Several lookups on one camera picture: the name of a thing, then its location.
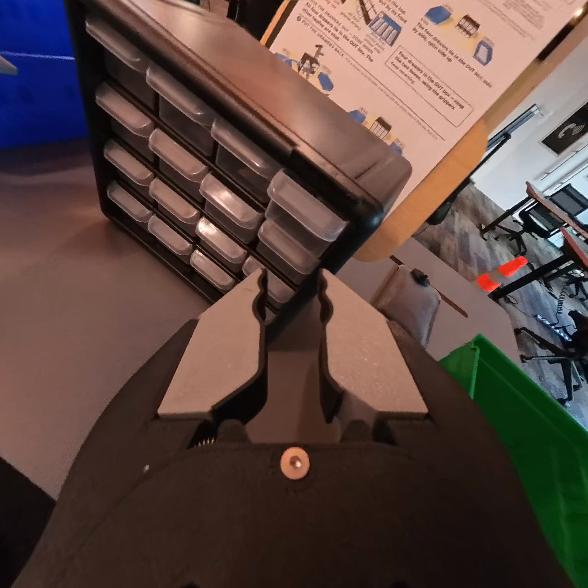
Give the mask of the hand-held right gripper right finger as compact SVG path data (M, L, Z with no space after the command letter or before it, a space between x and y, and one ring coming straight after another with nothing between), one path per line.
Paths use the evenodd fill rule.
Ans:
M318 277L325 420L422 420L428 408L386 318L326 269Z

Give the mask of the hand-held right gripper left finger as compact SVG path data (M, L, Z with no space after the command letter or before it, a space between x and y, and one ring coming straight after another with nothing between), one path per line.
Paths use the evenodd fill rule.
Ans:
M161 419L219 419L266 367L266 270L258 269L198 317L158 407Z

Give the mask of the set of clear cabinet drawers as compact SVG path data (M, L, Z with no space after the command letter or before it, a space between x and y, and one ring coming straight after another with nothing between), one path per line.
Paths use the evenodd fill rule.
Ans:
M266 268L268 320L284 313L329 247L269 204L275 174L292 174L104 18L84 25L105 53L94 100L113 133L107 198L217 295Z

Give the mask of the black drawer cabinet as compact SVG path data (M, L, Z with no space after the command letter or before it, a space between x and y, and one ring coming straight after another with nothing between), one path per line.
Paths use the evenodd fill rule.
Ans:
M94 175L102 213L140 243L171 272L215 303L223 295L196 283L186 266L155 245L142 225L129 219L107 198L115 178L102 157L105 140L113 136L109 120L95 105L94 91L107 78L105 53L85 33L85 16L104 18L153 63L206 102L214 112L250 140L348 224L321 255L319 265L301 284L284 313L267 321L274 331L292 319L315 295L318 273L332 273L368 241L382 224L385 208L397 193L370 188L382 172L400 172L408 179L409 164L398 163L371 142L367 159L346 154L329 137L329 123L349 130L345 113L292 72L259 40L234 21L218 17L189 1L65 1L77 75L89 129Z

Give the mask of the blue storage box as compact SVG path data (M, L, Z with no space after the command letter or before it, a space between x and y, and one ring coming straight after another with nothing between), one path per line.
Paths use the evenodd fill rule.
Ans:
M88 136L63 1L1 1L1 149Z

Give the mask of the orange traffic cone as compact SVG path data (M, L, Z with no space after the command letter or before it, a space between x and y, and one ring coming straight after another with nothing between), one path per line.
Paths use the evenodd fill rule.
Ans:
M520 269L527 266L528 260L524 256L518 256L511 261L500 265L475 278L471 284L479 291L489 295L497 290L507 278L515 275Z

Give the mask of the wooden board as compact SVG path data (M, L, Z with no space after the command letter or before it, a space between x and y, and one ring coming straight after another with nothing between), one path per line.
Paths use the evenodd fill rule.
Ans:
M587 1L583 1L583 5L577 8L569 22L556 33L551 41L554 41L566 26L577 24L580 15L586 9ZM359 139L367 139L368 136L373 136L374 139L371 142L376 147L382 148L386 153L389 152L390 157L396 164L403 163L410 166L408 179L393 179L393 176L399 175L400 172L387 171L382 172L378 179L373 180L373 186L370 190L374 194L376 193L376 188L379 188L381 192L384 189L391 188L397 195L392 197L392 203L385 208L385 220L382 228L378 229L367 244L362 246L359 254L360 258L365 261L372 261L382 257L385 250L390 251L395 246L401 245L473 171L473 168L481 161L485 151L490 131L490 118L492 116L497 118L497 111L500 109L513 109L518 102L522 101L524 96L523 85L529 82L537 72L540 53L452 149L439 161L433 162L433 165L429 165L429 162L425 161L423 165L413 166L412 162L405 158L400 150L395 149L394 145L386 143L371 133L355 117L352 117L351 114L331 100L325 91L319 90L314 84L306 81L306 86L314 87L317 92L326 98L326 106L334 107L340 114L344 112L346 119L349 120L349 130L343 130L341 124L338 130L335 130L335 123L329 123L329 137L335 140L336 146L344 147L348 156L357 155L367 159L368 148L360 146Z

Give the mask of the green storage bin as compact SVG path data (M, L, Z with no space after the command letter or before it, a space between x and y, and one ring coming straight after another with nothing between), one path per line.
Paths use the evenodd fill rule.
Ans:
M587 430L481 334L440 363L496 430L571 581L587 587Z

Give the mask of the black office chair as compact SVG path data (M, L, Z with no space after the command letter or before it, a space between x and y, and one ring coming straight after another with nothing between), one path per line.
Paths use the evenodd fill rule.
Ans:
M521 333L529 335L537 345L551 353L550 356L520 356L523 363L533 360L547 361L549 364L559 364L562 368L564 386L567 396L558 398L557 402L563 407L569 406L573 400L574 392L581 388L581 384L573 383L573 371L577 369L579 377L587 381L587 316L579 311L570 311L569 318L573 321L576 331L570 336L570 341L559 346L536 334L528 327L514 329L515 336Z

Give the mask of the wooden office desk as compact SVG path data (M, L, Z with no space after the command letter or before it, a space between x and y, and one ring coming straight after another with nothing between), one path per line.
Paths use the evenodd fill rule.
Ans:
M489 231L498 227L503 220L512 216L513 213L522 210L531 201L543 206L550 214L562 222L562 226L558 228L558 231L564 239L561 249L562 252L554 260L538 266L517 280L499 286L494 292L489 294L489 298L495 302L545 277L559 277L565 271L573 268L581 268L584 272L587 271L587 232L561 207L548 200L530 182L526 183L526 197L511 207L511 209L496 217L491 223L481 224L479 226L480 235L485 237Z

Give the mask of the black wall sign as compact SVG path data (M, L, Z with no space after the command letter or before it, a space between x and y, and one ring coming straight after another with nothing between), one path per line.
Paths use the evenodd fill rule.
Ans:
M555 155L561 155L587 133L587 103L568 116L557 128L541 140L541 144Z

